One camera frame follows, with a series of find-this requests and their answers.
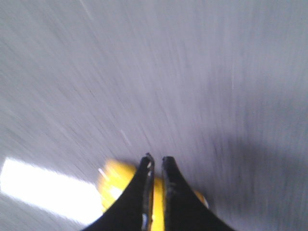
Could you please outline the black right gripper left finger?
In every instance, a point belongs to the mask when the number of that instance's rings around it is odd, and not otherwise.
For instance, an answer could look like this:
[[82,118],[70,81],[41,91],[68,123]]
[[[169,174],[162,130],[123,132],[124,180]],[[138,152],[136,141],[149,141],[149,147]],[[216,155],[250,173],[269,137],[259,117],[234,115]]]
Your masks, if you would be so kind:
[[154,201],[154,159],[146,153],[128,186],[85,231],[149,231]]

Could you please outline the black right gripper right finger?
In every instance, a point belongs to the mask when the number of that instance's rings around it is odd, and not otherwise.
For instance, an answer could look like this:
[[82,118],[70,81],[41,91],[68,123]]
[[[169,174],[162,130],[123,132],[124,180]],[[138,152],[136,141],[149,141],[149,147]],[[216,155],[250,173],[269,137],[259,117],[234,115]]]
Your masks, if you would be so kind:
[[172,156],[162,159],[166,231],[232,231],[197,197]]

